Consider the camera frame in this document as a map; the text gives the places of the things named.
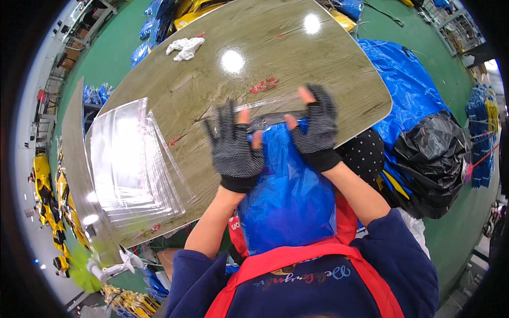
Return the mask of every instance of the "black garbage bag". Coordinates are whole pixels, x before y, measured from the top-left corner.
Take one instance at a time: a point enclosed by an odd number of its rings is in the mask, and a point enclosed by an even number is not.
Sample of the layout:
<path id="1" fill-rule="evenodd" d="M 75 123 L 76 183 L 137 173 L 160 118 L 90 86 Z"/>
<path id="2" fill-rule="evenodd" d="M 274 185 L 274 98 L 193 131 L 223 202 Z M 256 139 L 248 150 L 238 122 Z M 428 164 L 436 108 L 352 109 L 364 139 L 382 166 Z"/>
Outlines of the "black garbage bag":
<path id="1" fill-rule="evenodd" d="M 392 153 L 407 176 L 412 197 L 406 209 L 413 216 L 438 219 L 456 199 L 469 149 L 456 119 L 445 110 L 424 117 L 402 132 Z"/>

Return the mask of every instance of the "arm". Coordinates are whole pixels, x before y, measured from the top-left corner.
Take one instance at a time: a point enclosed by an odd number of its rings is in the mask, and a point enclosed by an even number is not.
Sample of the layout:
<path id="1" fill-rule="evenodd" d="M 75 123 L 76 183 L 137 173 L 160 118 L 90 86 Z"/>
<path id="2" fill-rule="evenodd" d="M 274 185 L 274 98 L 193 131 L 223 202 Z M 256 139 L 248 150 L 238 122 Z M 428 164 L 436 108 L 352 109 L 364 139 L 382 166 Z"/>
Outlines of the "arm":
<path id="1" fill-rule="evenodd" d="M 245 196 L 244 193 L 233 192 L 219 186 L 216 197 L 189 234 L 184 249 L 194 250 L 205 254 L 208 258 L 214 258 L 219 250 L 228 219 Z"/>
<path id="2" fill-rule="evenodd" d="M 337 134 L 337 106 L 334 98 L 321 85 L 307 84 L 299 95 L 307 105 L 309 125 L 304 133 L 295 118 L 285 115 L 295 147 L 302 158 L 317 172 L 328 178 L 345 196 L 364 226 L 389 213 L 383 197 L 343 162 L 334 151 Z"/>
<path id="3" fill-rule="evenodd" d="M 204 122 L 205 133 L 212 148 L 214 168 L 221 175 L 221 185 L 198 224 L 187 238 L 184 249 L 214 258 L 219 250 L 224 229 L 235 207 L 255 187 L 263 168 L 262 132 L 247 141 L 249 110 L 239 112 L 235 124 L 235 105 L 228 101 L 216 110 L 217 127 Z"/>
<path id="4" fill-rule="evenodd" d="M 390 206 L 384 198 L 342 161 L 322 174 L 345 196 L 353 212 L 364 226 L 368 226 L 371 221 L 389 213 Z"/>

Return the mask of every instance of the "sleeve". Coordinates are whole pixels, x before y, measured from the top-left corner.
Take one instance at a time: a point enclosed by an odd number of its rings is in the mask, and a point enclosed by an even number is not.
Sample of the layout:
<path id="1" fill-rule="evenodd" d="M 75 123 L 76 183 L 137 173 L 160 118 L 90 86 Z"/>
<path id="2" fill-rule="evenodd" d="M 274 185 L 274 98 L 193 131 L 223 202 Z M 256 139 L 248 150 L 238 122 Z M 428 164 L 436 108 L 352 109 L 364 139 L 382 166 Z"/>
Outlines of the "sleeve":
<path id="1" fill-rule="evenodd" d="M 226 260 L 226 253 L 209 259 L 197 251 L 177 251 L 165 317 L 205 316 L 212 301 L 228 282 Z"/>
<path id="2" fill-rule="evenodd" d="M 435 266 L 408 230 L 397 209 L 373 220 L 368 235 L 355 239 L 356 247 L 387 282 L 405 317 L 433 317 L 438 309 Z"/>

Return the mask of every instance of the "white cloth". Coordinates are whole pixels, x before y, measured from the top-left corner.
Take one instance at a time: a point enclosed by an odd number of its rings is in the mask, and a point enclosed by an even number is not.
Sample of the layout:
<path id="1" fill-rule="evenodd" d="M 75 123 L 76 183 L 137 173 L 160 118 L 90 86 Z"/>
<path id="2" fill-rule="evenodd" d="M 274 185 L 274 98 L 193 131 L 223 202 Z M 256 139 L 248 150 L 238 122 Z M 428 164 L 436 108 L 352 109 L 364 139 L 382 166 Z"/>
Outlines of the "white cloth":
<path id="1" fill-rule="evenodd" d="M 194 57 L 194 52 L 205 42 L 204 38 L 191 38 L 180 39 L 173 41 L 172 44 L 166 49 L 166 55 L 169 55 L 173 50 L 180 50 L 179 54 L 173 58 L 174 61 L 190 60 Z"/>

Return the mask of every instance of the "gloved hand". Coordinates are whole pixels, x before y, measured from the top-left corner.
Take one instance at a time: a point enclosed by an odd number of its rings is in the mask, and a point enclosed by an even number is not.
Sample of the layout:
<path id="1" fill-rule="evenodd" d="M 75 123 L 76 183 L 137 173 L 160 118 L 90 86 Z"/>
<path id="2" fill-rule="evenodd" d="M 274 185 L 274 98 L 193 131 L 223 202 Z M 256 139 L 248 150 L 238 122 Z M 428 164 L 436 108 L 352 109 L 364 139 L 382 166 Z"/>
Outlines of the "gloved hand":
<path id="1" fill-rule="evenodd" d="M 262 132 L 253 135 L 252 147 L 247 141 L 249 109 L 239 112 L 235 124 L 235 102 L 228 100 L 222 109 L 216 109 L 216 129 L 209 120 L 204 121 L 204 130 L 212 147 L 212 163 L 221 175 L 221 186 L 247 193 L 255 187 L 262 171 L 264 160 L 262 152 Z"/>
<path id="2" fill-rule="evenodd" d="M 302 158 L 316 171 L 332 169 L 341 160 L 334 151 L 337 134 L 337 106 L 334 98 L 318 84 L 306 84 L 298 92 L 309 112 L 309 124 L 304 133 L 292 115 L 285 115 L 293 143 Z"/>

